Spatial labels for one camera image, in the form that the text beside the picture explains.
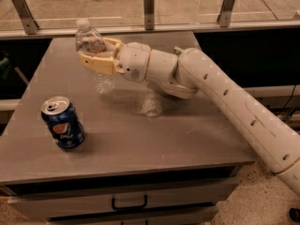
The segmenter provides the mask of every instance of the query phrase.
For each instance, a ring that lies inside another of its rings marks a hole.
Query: can lid
[[[47,115],[57,115],[64,112],[69,106],[66,97],[51,97],[41,105],[41,111]]]

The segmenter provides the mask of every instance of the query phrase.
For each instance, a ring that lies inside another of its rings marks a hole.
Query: soda can
[[[41,117],[60,148],[72,149],[83,142],[83,126],[67,97],[46,100],[41,106]]]

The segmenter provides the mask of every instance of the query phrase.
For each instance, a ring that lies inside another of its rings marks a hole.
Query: glass panel
[[[236,0],[232,22],[300,19],[300,0]]]
[[[0,30],[23,30],[22,22],[11,0],[0,0]]]
[[[40,28],[73,28],[78,18],[93,26],[143,25],[143,0],[26,0]]]
[[[156,0],[157,23],[216,23],[222,1]]]

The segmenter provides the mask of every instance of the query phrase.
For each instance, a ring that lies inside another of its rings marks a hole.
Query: robot arm segment
[[[230,79],[206,54],[185,50],[176,79],[202,90],[264,163],[300,196],[300,136]]]
[[[146,80],[157,90],[179,98],[192,98],[198,88],[187,88],[175,79],[177,56],[175,54],[151,50],[141,43],[126,44],[119,54],[124,70],[123,77],[141,83]]]

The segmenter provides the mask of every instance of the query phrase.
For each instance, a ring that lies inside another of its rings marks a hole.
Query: gray table
[[[114,38],[170,53],[175,45],[199,47],[191,32]],[[164,112],[147,117],[137,111],[147,92],[146,83],[119,76],[115,89],[99,96],[79,62],[74,38],[55,38],[1,138],[2,191],[19,195],[14,186],[219,167],[232,167],[231,176],[253,162],[248,144],[203,93],[188,100],[161,97]],[[61,150],[40,117],[41,104],[54,96],[74,103],[85,128],[86,138],[74,150]]]

